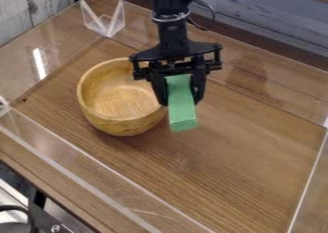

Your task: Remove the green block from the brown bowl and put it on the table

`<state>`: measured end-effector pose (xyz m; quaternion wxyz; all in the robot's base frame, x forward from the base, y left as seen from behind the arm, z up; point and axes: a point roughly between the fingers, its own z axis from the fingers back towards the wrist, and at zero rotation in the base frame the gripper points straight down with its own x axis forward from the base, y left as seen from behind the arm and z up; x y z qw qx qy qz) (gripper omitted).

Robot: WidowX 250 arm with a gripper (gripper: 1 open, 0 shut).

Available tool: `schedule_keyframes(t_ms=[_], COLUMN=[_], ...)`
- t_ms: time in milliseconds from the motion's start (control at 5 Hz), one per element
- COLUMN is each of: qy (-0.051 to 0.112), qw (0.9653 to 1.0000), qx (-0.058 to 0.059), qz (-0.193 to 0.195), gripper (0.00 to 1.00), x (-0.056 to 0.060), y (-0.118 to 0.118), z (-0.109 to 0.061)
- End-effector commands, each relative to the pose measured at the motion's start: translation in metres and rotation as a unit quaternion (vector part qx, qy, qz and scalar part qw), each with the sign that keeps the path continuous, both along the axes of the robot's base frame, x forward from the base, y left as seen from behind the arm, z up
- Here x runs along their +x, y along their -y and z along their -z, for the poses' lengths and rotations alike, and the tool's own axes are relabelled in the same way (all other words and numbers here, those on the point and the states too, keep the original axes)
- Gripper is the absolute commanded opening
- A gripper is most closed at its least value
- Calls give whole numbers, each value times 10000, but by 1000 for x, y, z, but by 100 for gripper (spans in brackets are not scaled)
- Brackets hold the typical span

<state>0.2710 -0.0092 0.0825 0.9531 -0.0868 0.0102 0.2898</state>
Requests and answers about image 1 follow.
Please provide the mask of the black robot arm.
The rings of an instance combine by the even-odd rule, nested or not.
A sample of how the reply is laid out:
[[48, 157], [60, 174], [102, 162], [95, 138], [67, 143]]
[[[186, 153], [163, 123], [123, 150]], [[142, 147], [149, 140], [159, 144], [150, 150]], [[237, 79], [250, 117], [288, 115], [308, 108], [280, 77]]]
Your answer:
[[167, 78], [189, 75], [187, 87], [197, 105], [205, 95], [206, 77], [222, 69], [220, 43], [189, 39], [187, 21], [194, 0], [150, 0], [158, 44], [130, 56], [134, 79], [147, 80], [161, 105], [167, 106]]

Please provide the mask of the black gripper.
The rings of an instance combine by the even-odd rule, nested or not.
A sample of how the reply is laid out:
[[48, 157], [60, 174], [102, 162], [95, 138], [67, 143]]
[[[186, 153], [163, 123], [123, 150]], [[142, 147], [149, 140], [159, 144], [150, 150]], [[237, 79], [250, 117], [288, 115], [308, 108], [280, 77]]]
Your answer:
[[194, 103], [204, 98], [206, 76], [221, 68], [222, 45], [193, 41], [187, 35], [187, 19], [153, 19], [158, 26], [158, 44], [130, 56], [134, 78], [150, 80], [162, 106], [167, 106], [166, 76], [192, 74]]

